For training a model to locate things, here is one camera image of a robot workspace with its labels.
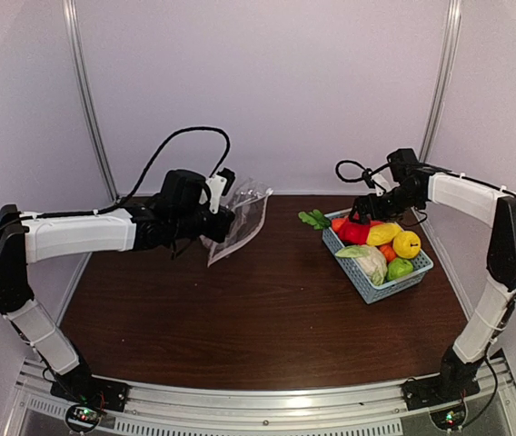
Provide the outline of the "green toy apple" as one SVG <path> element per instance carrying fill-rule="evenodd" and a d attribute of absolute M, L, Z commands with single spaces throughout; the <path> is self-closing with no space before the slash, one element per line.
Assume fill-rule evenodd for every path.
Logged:
<path fill-rule="evenodd" d="M 414 271 L 413 264 L 404 258 L 396 257 L 388 264 L 386 280 L 388 282 L 398 280 Z"/>

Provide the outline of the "orange toy carrot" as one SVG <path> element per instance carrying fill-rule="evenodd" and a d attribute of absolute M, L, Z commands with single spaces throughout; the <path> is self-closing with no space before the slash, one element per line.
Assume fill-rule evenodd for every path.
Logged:
<path fill-rule="evenodd" d="M 301 211 L 298 213 L 298 218 L 302 223 L 311 225 L 314 230 L 325 230 L 331 229 L 334 232 L 338 232 L 342 225 L 345 223 L 344 218 L 330 219 L 326 217 L 318 209 L 314 209 L 310 212 Z"/>

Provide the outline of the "yellow toy bell pepper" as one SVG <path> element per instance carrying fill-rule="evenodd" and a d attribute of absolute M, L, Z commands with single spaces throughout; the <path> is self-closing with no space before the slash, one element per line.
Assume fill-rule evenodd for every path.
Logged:
<path fill-rule="evenodd" d="M 392 240 L 402 232 L 402 228 L 397 223 L 381 223 L 370 228 L 366 238 L 369 246 L 381 246 L 391 243 Z"/>

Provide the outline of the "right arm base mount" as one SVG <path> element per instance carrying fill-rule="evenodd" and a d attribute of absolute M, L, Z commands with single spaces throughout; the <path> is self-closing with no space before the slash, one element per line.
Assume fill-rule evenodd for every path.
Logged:
<path fill-rule="evenodd" d="M 457 392 L 441 393 L 440 377 L 409 378 L 401 385 L 402 397 L 408 411 L 427 409 L 432 424 L 440 431 L 459 431 L 468 421 L 469 396 L 481 391 L 479 383 L 470 380 Z"/>

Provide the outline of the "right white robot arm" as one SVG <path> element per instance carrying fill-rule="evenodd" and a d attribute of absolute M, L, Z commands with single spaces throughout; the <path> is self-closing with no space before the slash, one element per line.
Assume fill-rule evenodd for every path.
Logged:
<path fill-rule="evenodd" d="M 392 189 L 375 181 L 376 170 L 361 168 L 358 179 L 372 191 L 354 200 L 351 220 L 388 221 L 411 208 L 422 210 L 435 203 L 491 228 L 484 291 L 465 328 L 442 356 L 440 373 L 433 381 L 437 398 L 451 401 L 467 391 L 516 305 L 516 193 L 422 163 L 411 148 L 389 154 L 385 168 L 396 183 Z"/>

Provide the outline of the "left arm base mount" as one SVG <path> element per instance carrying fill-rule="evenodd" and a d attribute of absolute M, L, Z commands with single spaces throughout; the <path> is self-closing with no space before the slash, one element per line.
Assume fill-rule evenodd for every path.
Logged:
<path fill-rule="evenodd" d="M 64 423 L 73 433 L 95 430 L 109 412 L 123 412 L 129 385 L 93 375 L 64 376 L 54 373 L 50 393 L 71 402 Z"/>

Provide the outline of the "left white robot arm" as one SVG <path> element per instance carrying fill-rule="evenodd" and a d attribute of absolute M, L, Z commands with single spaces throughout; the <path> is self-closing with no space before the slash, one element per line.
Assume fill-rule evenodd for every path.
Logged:
<path fill-rule="evenodd" d="M 13 204 L 0 210 L 0 313 L 11 322 L 59 376 L 64 390 L 79 403 L 98 393 L 83 372 L 80 353 L 35 298 L 28 278 L 31 263 L 97 252 L 175 250 L 181 240 L 203 236 L 221 243 L 234 220 L 222 206 L 235 179 L 231 170 L 204 177 L 170 171 L 161 191 L 144 203 L 116 205 L 110 212 L 23 213 Z"/>

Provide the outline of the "yellow toy pear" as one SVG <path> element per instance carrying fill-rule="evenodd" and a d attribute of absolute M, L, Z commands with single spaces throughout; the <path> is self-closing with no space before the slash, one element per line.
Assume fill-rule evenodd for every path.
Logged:
<path fill-rule="evenodd" d="M 422 241 L 415 232 L 402 231 L 393 238 L 392 248 L 398 257 L 410 260 L 420 253 Z"/>

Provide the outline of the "clear polka dot zip bag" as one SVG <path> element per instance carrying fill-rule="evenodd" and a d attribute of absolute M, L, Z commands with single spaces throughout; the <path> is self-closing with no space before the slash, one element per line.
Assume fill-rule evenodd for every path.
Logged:
<path fill-rule="evenodd" d="M 272 194 L 272 187 L 248 178 L 226 195 L 222 205 L 234 213 L 234 220 L 222 243 L 201 238 L 208 250 L 207 267 L 239 251 L 258 235 L 265 223 L 267 204 Z"/>

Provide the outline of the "red toy bell pepper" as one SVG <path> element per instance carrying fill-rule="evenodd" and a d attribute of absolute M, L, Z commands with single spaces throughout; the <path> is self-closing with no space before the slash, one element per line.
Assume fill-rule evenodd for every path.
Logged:
<path fill-rule="evenodd" d="M 338 230 L 337 235 L 345 245 L 369 245 L 368 239 L 372 228 L 380 224 L 382 222 L 379 221 L 371 221 L 370 224 L 360 224 L 346 220 Z"/>

